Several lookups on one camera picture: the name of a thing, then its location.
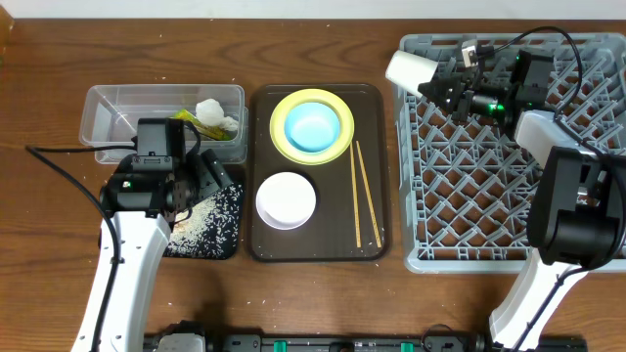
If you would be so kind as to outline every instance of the chopstick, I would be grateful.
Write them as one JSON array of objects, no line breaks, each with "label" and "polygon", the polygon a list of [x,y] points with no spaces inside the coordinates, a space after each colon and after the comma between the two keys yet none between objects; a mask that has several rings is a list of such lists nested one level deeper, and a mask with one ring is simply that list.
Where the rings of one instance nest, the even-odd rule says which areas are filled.
[{"label": "chopstick", "polygon": [[363,156],[361,155],[361,146],[359,145],[359,141],[356,141],[356,150],[359,153],[359,162],[361,163],[361,174],[363,175],[363,183],[365,184],[365,195],[368,197],[368,205],[370,206],[370,216],[372,216],[372,226],[374,226],[374,235],[376,236],[376,245],[380,248],[382,247],[382,244],[380,243],[379,225],[376,222],[376,214],[374,213],[374,205],[372,204],[372,195],[370,195],[370,184],[368,183],[368,176],[365,172],[365,164],[363,163]]},{"label": "chopstick", "polygon": [[356,247],[361,247],[361,227],[359,225],[359,201],[356,196],[356,176],[354,171],[354,150],[350,142],[350,168],[352,169],[352,200],[354,201],[354,228],[356,229]]}]

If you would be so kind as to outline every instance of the yellow plate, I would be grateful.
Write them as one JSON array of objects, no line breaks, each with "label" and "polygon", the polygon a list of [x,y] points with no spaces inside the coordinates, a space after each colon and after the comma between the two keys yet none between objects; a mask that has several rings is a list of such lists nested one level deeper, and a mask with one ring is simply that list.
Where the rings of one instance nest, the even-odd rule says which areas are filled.
[{"label": "yellow plate", "polygon": [[[290,111],[304,103],[321,103],[331,108],[339,119],[339,136],[327,149],[307,153],[294,147],[285,135],[285,121]],[[276,105],[270,118],[270,136],[276,149],[286,158],[304,165],[319,165],[340,156],[350,146],[354,136],[354,117],[348,105],[335,94],[322,89],[302,89],[293,92]]]}]

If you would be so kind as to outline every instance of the black tray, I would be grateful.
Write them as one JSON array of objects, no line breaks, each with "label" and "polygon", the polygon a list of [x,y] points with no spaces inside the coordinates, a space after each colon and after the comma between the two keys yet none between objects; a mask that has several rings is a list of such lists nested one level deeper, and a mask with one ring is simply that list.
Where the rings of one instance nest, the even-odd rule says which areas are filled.
[{"label": "black tray", "polygon": [[[306,88],[320,88],[337,94],[354,116],[354,159],[359,199],[361,248],[356,247],[354,206],[350,172],[350,149],[322,165],[307,166],[284,157],[274,147],[269,121],[274,107],[289,93]],[[259,90],[251,104],[251,206],[248,219],[247,247],[257,260],[285,261],[355,261],[374,260],[389,247],[389,183],[384,137],[384,114],[379,90],[368,84],[270,85]],[[372,218],[365,195],[363,178],[356,153],[359,141],[367,171],[372,202],[379,225],[382,247],[378,248]],[[266,225],[258,216],[256,192],[268,177],[279,172],[295,172],[306,177],[317,195],[311,218],[294,230],[281,231]]]}]

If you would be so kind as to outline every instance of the banana peel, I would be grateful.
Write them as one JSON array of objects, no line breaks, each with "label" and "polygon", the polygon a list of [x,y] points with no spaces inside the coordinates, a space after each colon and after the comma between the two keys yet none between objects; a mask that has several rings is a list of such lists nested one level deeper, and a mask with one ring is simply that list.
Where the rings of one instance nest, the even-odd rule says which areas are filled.
[{"label": "banana peel", "polygon": [[174,114],[172,118],[190,121],[196,126],[198,132],[203,134],[206,137],[212,138],[216,141],[230,141],[231,137],[228,133],[224,132],[221,128],[213,127],[213,126],[204,126],[192,113],[188,112],[185,109],[182,109]]}]

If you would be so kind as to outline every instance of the blue bowl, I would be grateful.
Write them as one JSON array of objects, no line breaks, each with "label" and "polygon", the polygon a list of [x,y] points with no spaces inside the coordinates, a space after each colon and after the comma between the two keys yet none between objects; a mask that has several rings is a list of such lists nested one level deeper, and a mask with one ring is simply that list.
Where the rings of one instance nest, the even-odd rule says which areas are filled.
[{"label": "blue bowl", "polygon": [[321,103],[293,108],[285,120],[285,136],[292,146],[306,153],[325,151],[339,137],[339,118]]}]

